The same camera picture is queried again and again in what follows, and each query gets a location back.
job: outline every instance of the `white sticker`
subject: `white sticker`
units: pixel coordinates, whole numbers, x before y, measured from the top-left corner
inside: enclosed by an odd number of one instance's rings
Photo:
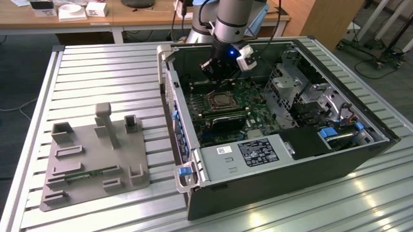
[[[109,23],[90,23],[92,26],[97,26],[97,25],[109,25]]]
[[[219,148],[216,148],[216,151],[217,151],[217,155],[232,152],[229,146],[219,147]]]

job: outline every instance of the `3d printed holder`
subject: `3d printed holder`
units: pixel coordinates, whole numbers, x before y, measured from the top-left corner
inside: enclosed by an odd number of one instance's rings
[[[48,211],[149,185],[141,122],[110,122],[110,104],[96,104],[96,125],[53,124],[40,210]]]

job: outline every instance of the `circuit board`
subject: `circuit board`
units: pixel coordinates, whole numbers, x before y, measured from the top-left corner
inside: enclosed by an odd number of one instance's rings
[[[261,137],[279,130],[260,95],[261,87],[247,81],[239,81],[229,87],[224,91],[220,88],[208,93],[185,95],[200,147]],[[228,119],[239,119],[241,122],[233,124]],[[219,120],[224,128],[213,131],[211,127]]]

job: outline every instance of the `barcode sticker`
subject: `barcode sticker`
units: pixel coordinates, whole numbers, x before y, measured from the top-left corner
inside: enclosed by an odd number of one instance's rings
[[[216,151],[217,151],[217,155],[232,152],[229,146],[219,147],[219,148],[216,148]]]

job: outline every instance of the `slotted metal surface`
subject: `slotted metal surface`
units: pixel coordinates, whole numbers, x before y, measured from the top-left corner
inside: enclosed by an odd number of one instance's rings
[[[4,231],[407,231],[413,228],[411,124],[322,45],[304,46],[402,138],[344,178],[195,221],[175,189],[172,153],[156,84],[157,44],[68,46],[53,66],[49,97],[20,192]],[[112,103],[112,120],[143,119],[149,187],[49,212],[38,210],[52,124],[93,124],[93,104]]]

